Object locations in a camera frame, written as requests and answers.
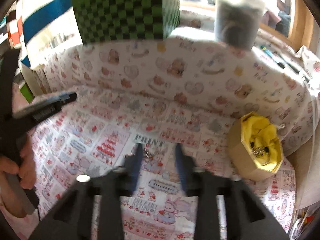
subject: green object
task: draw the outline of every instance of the green object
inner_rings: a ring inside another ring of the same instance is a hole
[[[165,39],[179,26],[179,0],[72,0],[83,44]]]
[[[34,98],[34,95],[33,95],[32,92],[30,91],[27,83],[25,83],[25,84],[23,85],[23,87],[20,88],[20,92],[21,92],[21,94],[24,96],[24,98],[25,98],[29,103],[32,102],[32,100],[33,100],[33,98]]]

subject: yellow fabric pouch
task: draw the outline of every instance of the yellow fabric pouch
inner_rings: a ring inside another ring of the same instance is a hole
[[[251,143],[254,143],[255,148],[268,147],[270,153],[268,164],[263,165],[268,161],[267,154],[254,157],[254,161],[260,169],[272,171],[278,164],[277,156],[280,154],[275,148],[275,141],[278,140],[276,126],[271,124],[268,118],[254,115],[242,123],[242,128],[248,148],[251,149]]]

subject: plastic jar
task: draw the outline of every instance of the plastic jar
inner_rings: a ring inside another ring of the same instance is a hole
[[[257,37],[265,3],[261,0],[216,0],[216,39],[251,50]]]

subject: human hand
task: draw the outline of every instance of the human hand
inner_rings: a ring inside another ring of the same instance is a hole
[[[20,185],[24,189],[32,189],[36,182],[36,164],[33,160],[33,150],[30,136],[27,136],[27,141],[24,147],[20,150],[22,165],[18,165],[5,156],[0,157],[0,187],[4,183],[7,184],[4,173],[18,174],[21,178]]]

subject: black tool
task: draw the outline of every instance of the black tool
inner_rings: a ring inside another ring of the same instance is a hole
[[[77,98],[76,93],[64,93],[13,114],[12,82],[18,67],[19,52],[19,50],[5,52],[0,66],[0,155],[13,160],[18,166],[22,164],[19,152],[26,143],[27,132],[61,111],[63,105]],[[6,174],[6,177],[25,212],[32,214],[39,204],[35,190],[22,189],[19,176]]]
[[[143,158],[142,144],[124,164],[105,176],[77,181],[69,188],[30,236],[29,240],[89,240],[93,200],[101,195],[98,239],[124,240],[120,196],[132,196]]]
[[[242,181],[212,175],[197,167],[193,158],[176,146],[176,167],[183,191],[198,196],[194,240],[219,240],[220,228],[217,195],[223,195],[227,218],[228,240],[289,239],[278,221],[260,199]]]

